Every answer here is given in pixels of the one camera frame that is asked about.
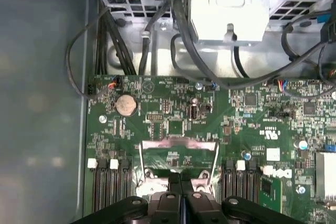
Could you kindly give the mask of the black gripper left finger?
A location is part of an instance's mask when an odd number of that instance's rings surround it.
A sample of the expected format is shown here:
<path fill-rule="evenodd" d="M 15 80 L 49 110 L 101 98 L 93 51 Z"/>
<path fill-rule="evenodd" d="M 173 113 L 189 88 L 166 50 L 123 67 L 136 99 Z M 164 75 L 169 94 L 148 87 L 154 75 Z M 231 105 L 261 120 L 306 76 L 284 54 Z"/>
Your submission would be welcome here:
<path fill-rule="evenodd" d="M 179 173 L 170 173 L 168 191 L 152 195 L 150 202 L 130 196 L 74 223 L 180 223 L 182 185 Z"/>

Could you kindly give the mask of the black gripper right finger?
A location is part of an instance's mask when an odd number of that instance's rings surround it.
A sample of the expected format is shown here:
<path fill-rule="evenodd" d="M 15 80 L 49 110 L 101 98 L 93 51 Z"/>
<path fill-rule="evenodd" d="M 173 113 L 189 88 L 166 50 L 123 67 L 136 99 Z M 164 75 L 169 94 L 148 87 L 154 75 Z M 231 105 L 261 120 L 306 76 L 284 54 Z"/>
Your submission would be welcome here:
<path fill-rule="evenodd" d="M 230 196 L 221 204 L 205 193 L 194 191 L 191 178 L 181 175 L 183 196 L 194 223 L 265 223 L 266 208 L 243 198 Z"/>

